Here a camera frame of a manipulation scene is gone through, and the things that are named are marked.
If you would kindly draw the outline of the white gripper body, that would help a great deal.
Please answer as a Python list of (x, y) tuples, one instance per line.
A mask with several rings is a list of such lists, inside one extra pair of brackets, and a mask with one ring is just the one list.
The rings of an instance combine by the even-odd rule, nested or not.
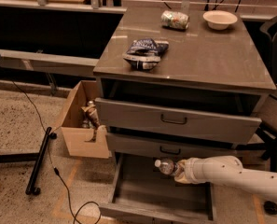
[(190, 158), (185, 160), (185, 178), (189, 184), (205, 183), (202, 171), (203, 159)]

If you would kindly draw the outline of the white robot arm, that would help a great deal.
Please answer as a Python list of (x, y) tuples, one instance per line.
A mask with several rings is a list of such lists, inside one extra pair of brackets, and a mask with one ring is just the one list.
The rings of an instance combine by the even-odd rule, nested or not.
[(182, 184), (210, 182), (253, 193), (277, 202), (277, 173), (245, 169), (233, 156), (206, 159), (190, 158), (178, 162), (180, 174), (174, 180)]

